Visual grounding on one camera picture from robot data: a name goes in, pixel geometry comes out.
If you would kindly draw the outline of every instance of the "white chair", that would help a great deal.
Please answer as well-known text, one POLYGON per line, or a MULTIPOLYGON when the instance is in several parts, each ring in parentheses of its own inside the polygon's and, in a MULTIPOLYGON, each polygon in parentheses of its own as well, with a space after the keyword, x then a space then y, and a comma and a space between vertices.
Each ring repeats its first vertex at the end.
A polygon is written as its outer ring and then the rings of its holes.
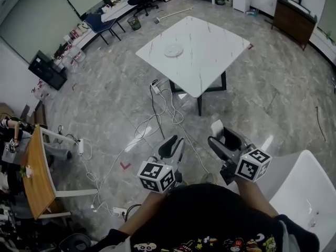
POLYGON ((257 183, 279 214, 317 235, 323 251, 336 233, 336 190, 313 154, 274 158, 257 183))

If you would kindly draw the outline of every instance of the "white plate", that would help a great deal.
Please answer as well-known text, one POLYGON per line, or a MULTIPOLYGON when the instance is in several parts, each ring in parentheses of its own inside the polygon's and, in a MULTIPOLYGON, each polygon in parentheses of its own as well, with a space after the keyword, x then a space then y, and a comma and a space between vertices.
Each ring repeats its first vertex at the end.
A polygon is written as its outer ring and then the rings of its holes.
POLYGON ((183 46, 180 44, 171 44, 166 47, 164 54, 167 57, 176 57, 183 52, 183 46))

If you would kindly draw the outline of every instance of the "person's arm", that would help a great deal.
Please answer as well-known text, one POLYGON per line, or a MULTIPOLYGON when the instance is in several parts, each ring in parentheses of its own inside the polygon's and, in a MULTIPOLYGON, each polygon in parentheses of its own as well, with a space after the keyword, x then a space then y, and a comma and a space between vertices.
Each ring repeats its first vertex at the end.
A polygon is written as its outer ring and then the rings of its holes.
POLYGON ((17 121, 14 120, 8 120, 7 125, 9 128, 14 129, 14 142, 16 145, 18 145, 18 137, 19 137, 19 129, 20 129, 20 124, 17 121))
POLYGON ((120 228, 119 231, 132 235, 144 225, 159 209, 166 194, 149 193, 142 205, 120 228))
POLYGON ((240 196, 248 206, 262 211, 273 218, 279 215, 273 206, 266 200, 257 183, 247 181, 238 176, 235 178, 235 181, 238 185, 240 196))

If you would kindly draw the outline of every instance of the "wooden desk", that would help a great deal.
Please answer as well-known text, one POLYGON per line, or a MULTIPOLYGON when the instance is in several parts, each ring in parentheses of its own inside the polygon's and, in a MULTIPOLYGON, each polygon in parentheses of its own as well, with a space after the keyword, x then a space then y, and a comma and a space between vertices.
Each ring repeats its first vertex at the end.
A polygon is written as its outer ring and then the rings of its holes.
POLYGON ((91 195, 97 194, 98 190, 57 191, 55 189, 45 154, 43 133, 69 143, 75 143, 68 137, 41 128, 39 125, 36 126, 21 163, 22 166, 29 165, 32 170, 30 178, 23 178, 31 213, 34 219, 71 215, 70 212, 43 215, 43 212, 56 197, 91 195))

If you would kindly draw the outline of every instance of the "wooden table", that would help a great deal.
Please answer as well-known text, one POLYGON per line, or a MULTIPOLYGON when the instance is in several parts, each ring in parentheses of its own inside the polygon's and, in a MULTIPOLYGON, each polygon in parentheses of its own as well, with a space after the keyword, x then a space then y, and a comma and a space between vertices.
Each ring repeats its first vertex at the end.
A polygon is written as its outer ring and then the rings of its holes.
POLYGON ((56 197, 91 195, 97 194, 98 190, 57 191, 55 189, 44 149, 43 134, 54 136, 68 143, 75 143, 73 139, 41 128, 39 125, 36 126, 21 163, 22 166, 30 166, 32 170, 30 178, 23 178, 31 213, 34 219, 71 215, 70 212, 45 215, 43 212, 56 197))
POLYGON ((172 92, 184 90, 197 98, 201 115, 202 94, 226 90, 225 70, 250 42, 221 27, 195 17, 185 17, 136 52, 140 58, 169 78, 172 92), (169 45, 182 46, 176 57, 164 53, 169 45), (222 86, 209 86, 221 76, 222 86))

